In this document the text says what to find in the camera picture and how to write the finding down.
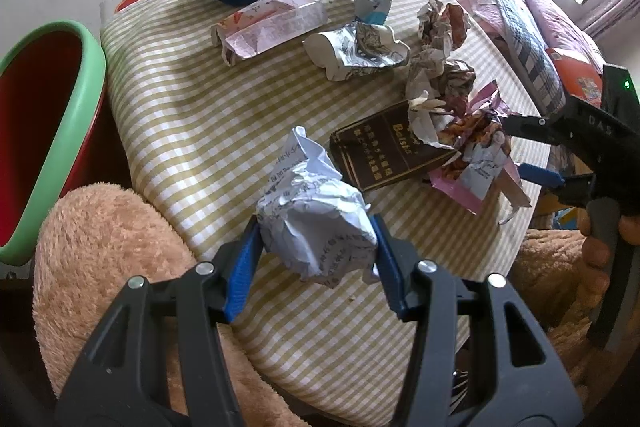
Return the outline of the person's right hand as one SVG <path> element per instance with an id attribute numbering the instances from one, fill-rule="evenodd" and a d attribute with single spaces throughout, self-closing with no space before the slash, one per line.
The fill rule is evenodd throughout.
<path id="1" fill-rule="evenodd" d="M 577 299 L 587 311 L 595 308 L 601 301 L 610 285 L 610 277 L 605 273 L 605 265 L 612 256 L 610 248 L 600 239 L 596 239 L 591 232 L 591 223 L 586 210 L 578 216 L 579 231 L 585 236 L 582 243 L 582 257 L 578 260 Z M 620 218 L 618 231 L 631 245 L 638 246 L 640 242 L 639 217 Z"/>

